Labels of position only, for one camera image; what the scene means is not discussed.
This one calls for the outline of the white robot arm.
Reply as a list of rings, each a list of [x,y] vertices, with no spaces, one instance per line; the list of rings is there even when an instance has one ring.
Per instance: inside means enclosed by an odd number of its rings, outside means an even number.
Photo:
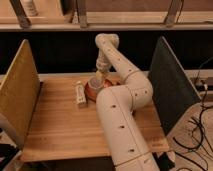
[[[107,59],[123,84],[101,90],[96,109],[116,171],[160,171],[132,112],[152,100],[153,88],[147,76],[120,53],[116,34],[98,34],[98,69]]]

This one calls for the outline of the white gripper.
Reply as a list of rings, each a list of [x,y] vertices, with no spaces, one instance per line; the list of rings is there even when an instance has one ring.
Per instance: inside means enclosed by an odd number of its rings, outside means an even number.
[[[96,79],[98,80],[98,82],[103,83],[102,73],[107,73],[111,68],[111,64],[105,56],[99,56],[96,60],[96,67],[99,70],[96,71]]]

